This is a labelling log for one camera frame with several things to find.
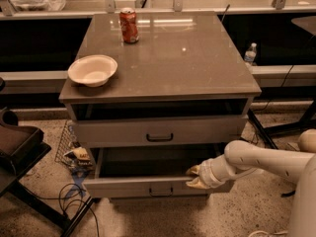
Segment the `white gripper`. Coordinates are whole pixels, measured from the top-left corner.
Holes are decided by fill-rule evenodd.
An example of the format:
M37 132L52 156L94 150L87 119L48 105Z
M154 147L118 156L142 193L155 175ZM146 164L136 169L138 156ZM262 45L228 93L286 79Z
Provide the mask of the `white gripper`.
M197 176L198 173L199 177L186 182L189 188L208 190L222 186L226 182L224 158L219 156L217 158L204 160L200 164L200 167L199 165L194 165L186 171L188 176Z

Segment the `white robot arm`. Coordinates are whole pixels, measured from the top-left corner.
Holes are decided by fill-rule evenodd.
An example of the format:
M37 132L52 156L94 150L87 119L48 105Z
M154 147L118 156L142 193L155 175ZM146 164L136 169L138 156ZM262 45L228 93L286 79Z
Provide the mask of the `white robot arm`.
M229 142L224 154L192 166L187 182L194 189L215 189L262 169L296 184L286 237L316 237L316 154Z

